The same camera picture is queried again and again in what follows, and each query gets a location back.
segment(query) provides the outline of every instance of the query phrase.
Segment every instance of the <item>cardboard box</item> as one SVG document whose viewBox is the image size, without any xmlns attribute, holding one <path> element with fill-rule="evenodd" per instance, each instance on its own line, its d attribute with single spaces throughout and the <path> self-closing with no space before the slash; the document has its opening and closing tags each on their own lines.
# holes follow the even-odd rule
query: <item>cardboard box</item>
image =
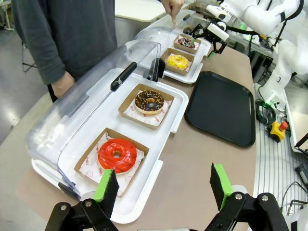
<svg viewBox="0 0 308 231">
<path fill-rule="evenodd" d="M 185 76 L 187 75 L 187 73 L 189 72 L 189 70 L 179 70 L 175 67 L 172 67 L 172 66 L 169 66 L 166 59 L 167 57 L 170 55 L 170 54 L 179 54 L 179 55 L 182 55 L 184 56 L 185 58 L 188 59 L 189 62 L 193 63 L 193 60 L 194 60 L 194 56 L 191 55 L 191 54 L 188 54 L 188 53 L 184 53 L 184 52 L 181 52 L 181 51 L 178 51 L 178 50 L 175 50 L 175 49 L 172 49 L 172 48 L 168 48 L 167 51 L 162 55 L 162 59 L 165 61 L 166 63 L 166 69 L 169 70 L 169 71 L 172 71 L 172 72 L 175 72 L 177 74 L 180 74 L 182 76 Z"/>
<path fill-rule="evenodd" d="M 196 52 L 199 50 L 200 48 L 200 45 L 201 45 L 201 40 L 200 39 L 196 39 L 196 42 L 195 43 L 198 43 L 198 47 L 197 49 L 193 49 L 193 48 L 189 48 L 189 47 L 185 47 L 183 45 L 180 45 L 178 43 L 178 39 L 179 39 L 179 36 L 182 36 L 184 38 L 188 38 L 188 39 L 193 39 L 193 37 L 189 36 L 189 35 L 185 35 L 185 34 L 179 34 L 176 39 L 174 40 L 173 42 L 173 46 L 176 48 L 176 49 L 180 49 L 182 51 L 186 51 L 186 52 L 189 52 L 189 53 L 192 53 L 192 54 L 196 54 Z"/>
<path fill-rule="evenodd" d="M 84 174 L 82 174 L 79 170 L 81 165 L 83 164 L 83 162 L 86 160 L 87 156 L 90 154 L 90 152 L 92 151 L 92 149 L 95 147 L 95 145 L 98 143 L 98 141 L 101 139 L 101 137 L 103 136 L 103 134 L 108 133 L 108 135 L 112 138 L 121 138 L 121 139 L 125 139 L 127 141 L 130 141 L 133 143 L 133 145 L 141 150 L 144 151 L 144 158 L 141 160 L 140 165 L 137 169 L 137 171 L 135 172 L 135 174 L 133 175 L 132 179 L 130 180 L 130 182 L 128 183 L 128 186 L 126 187 L 125 191 L 127 190 L 127 188 L 129 187 L 129 185 L 131 184 L 131 182 L 134 180 L 135 176 L 138 174 L 139 169 L 141 167 L 141 165 L 143 164 L 148 152 L 149 152 L 149 148 L 138 143 L 137 141 L 132 140 L 131 138 L 124 136 L 110 128 L 105 128 L 101 134 L 93 141 L 93 143 L 89 146 L 89 148 L 86 150 L 86 152 L 82 155 L 82 157 L 78 160 L 77 164 L 74 167 L 74 170 L 81 175 L 85 180 L 87 180 L 88 182 L 94 184 L 94 185 L 98 185 L 98 183 L 96 183 L 95 181 L 91 180 L 90 178 L 88 178 L 87 176 L 85 176 Z"/>
<path fill-rule="evenodd" d="M 160 94 L 164 97 L 164 99 L 165 99 L 166 101 L 172 101 L 171 104 L 169 105 L 169 108 L 171 107 L 171 105 L 172 105 L 172 103 L 173 103 L 173 101 L 174 101 L 174 96 L 169 95 L 169 94 L 167 94 L 167 93 L 165 93 L 165 92 L 163 92 L 163 91 L 157 90 L 157 89 L 155 89 L 155 88 L 151 88 L 151 87 L 149 87 L 149 86 L 147 86 L 147 85 L 144 85 L 144 84 L 141 84 L 141 83 L 140 83 L 140 84 L 138 84 L 138 85 L 131 91 L 131 93 L 126 97 L 126 99 L 123 101 L 123 103 L 122 103 L 121 106 L 119 107 L 118 111 L 119 111 L 119 113 L 120 113 L 121 116 L 123 116 L 123 117 L 125 117 L 125 118 L 127 118 L 127 119 L 130 119 L 130 120 L 133 120 L 133 121 L 135 121 L 135 122 L 137 122 L 137 123 L 139 123 L 139 124 L 145 125 L 145 126 L 147 126 L 148 128 L 151 128 L 151 129 L 156 130 L 156 129 L 163 123 L 163 121 L 164 121 L 165 117 L 167 116 L 169 110 L 166 112 L 166 114 L 165 114 L 163 120 L 161 121 L 161 123 L 159 124 L 159 126 L 155 126 L 155 125 L 151 125 L 151 124 L 144 123 L 144 122 L 142 122 L 142 121 L 140 121 L 140 120 L 137 120 L 137 119 L 135 119 L 135 118 L 133 118 L 133 117 L 131 117 L 131 116 L 128 116 L 127 114 L 124 113 L 124 112 L 126 111 L 126 109 L 129 107 L 130 103 L 131 103 L 131 102 L 135 99 L 135 97 L 138 95 L 138 93 L 139 93 L 140 90 L 142 90 L 142 91 L 144 91 L 144 90 L 155 90 L 155 91 L 157 91 L 158 93 L 160 93 Z"/>
</svg>

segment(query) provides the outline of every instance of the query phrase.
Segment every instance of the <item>donut hole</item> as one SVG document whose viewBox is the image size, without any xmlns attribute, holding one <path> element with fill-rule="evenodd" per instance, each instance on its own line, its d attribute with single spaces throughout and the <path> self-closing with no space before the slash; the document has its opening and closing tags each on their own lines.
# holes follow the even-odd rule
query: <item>donut hole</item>
<svg viewBox="0 0 308 231">
<path fill-rule="evenodd" d="M 155 102 L 155 99 L 153 99 L 153 98 L 148 98 L 148 99 L 146 99 L 146 101 L 147 101 L 148 103 L 154 103 L 154 102 Z"/>
<path fill-rule="evenodd" d="M 114 153 L 112 153 L 112 156 L 113 156 L 114 158 L 120 158 L 121 152 L 115 151 Z"/>
</svg>

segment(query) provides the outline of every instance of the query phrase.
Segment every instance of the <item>corrugated metal panel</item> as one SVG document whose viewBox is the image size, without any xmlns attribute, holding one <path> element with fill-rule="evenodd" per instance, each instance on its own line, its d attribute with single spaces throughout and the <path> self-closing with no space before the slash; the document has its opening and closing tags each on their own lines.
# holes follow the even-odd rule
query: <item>corrugated metal panel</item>
<svg viewBox="0 0 308 231">
<path fill-rule="evenodd" d="M 280 143 L 268 136 L 266 128 L 260 122 L 256 125 L 257 162 L 254 197 L 260 193 L 269 192 L 276 197 L 281 206 L 282 196 L 287 187 L 294 182 L 301 182 L 294 168 L 301 163 L 308 166 L 308 157 L 301 153 L 294 153 L 291 149 L 289 134 Z M 286 213 L 291 200 L 307 201 L 305 192 L 293 185 L 287 192 L 283 202 L 283 213 Z M 300 205 L 294 205 L 295 211 Z"/>
</svg>

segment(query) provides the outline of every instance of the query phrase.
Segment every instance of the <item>donut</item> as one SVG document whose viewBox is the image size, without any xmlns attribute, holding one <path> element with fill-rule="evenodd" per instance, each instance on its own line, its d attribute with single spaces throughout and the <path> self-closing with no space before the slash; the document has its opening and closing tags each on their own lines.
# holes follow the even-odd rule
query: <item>donut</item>
<svg viewBox="0 0 308 231">
<path fill-rule="evenodd" d="M 125 139 L 110 139 L 98 152 L 98 161 L 104 169 L 114 169 L 116 173 L 130 170 L 137 158 L 135 146 Z"/>
<path fill-rule="evenodd" d="M 180 39 L 178 39 L 179 45 L 182 45 L 184 47 L 188 47 L 188 48 L 194 49 L 196 47 L 196 44 L 193 43 L 193 45 L 191 46 L 192 41 L 193 40 L 189 39 L 189 38 L 180 38 Z"/>
<path fill-rule="evenodd" d="M 179 54 L 172 54 L 167 58 L 168 65 L 175 67 L 179 70 L 186 70 L 188 68 L 188 59 Z"/>
<path fill-rule="evenodd" d="M 135 97 L 135 106 L 143 114 L 155 115 L 160 113 L 164 106 L 163 96 L 155 90 L 145 90 Z"/>
</svg>

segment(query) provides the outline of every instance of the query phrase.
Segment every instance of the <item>yellow frosted donut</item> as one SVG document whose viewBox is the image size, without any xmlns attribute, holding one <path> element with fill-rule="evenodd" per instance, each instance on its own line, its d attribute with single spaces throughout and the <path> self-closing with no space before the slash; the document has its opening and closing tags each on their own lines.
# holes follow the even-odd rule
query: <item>yellow frosted donut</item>
<svg viewBox="0 0 308 231">
<path fill-rule="evenodd" d="M 172 54 L 167 58 L 168 65 L 179 70 L 185 70 L 188 67 L 188 59 L 179 54 Z"/>
</svg>

